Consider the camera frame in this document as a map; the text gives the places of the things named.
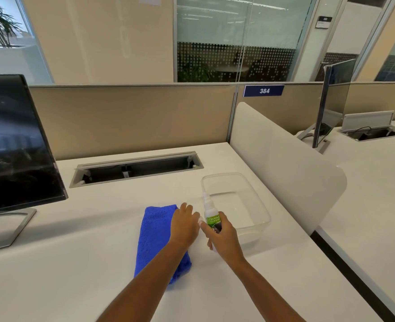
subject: hand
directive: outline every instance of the hand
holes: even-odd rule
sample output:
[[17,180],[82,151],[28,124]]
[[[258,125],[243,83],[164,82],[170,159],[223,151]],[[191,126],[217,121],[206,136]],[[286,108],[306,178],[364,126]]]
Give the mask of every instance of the hand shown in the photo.
[[219,211],[218,214],[222,221],[222,231],[219,234],[205,222],[199,222],[199,225],[206,237],[209,238],[208,247],[213,250],[212,244],[214,244],[219,255],[233,268],[235,265],[245,261],[244,254],[242,253],[235,227],[233,227],[222,211]]
[[191,244],[199,235],[200,213],[195,212],[193,215],[193,206],[187,205],[185,202],[181,207],[173,213],[171,221],[171,236],[169,242],[176,243],[187,251]]

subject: blue microfiber cloth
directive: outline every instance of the blue microfiber cloth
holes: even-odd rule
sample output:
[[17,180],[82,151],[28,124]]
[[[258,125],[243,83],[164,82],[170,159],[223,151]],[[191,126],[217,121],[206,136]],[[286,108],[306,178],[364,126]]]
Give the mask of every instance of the blue microfiber cloth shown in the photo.
[[[141,233],[139,234],[138,253],[136,255],[135,277],[160,252],[170,238],[170,224],[176,205],[165,207],[147,207],[142,219]],[[169,284],[173,284],[191,268],[188,251],[181,259]]]

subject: plastic tub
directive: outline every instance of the plastic tub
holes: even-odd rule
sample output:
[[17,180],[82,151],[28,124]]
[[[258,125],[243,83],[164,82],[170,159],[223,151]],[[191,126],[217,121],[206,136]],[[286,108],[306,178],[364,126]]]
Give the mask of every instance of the plastic tub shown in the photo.
[[258,240],[270,224],[270,215],[254,188],[241,173],[207,175],[202,192],[211,196],[238,232],[241,244]]

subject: monitor screen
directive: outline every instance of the monitor screen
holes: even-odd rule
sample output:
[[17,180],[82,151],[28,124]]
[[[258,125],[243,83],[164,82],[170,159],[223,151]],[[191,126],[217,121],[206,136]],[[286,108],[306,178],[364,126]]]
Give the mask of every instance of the monitor screen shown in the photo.
[[0,211],[66,198],[24,76],[0,75]]
[[356,59],[325,67],[323,91],[315,126],[313,148],[342,121]]

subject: blue sign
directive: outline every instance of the blue sign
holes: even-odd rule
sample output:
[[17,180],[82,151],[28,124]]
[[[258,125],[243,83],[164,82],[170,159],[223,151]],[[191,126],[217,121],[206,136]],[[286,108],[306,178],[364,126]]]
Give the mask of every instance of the blue sign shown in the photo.
[[284,85],[247,85],[244,97],[281,96]]

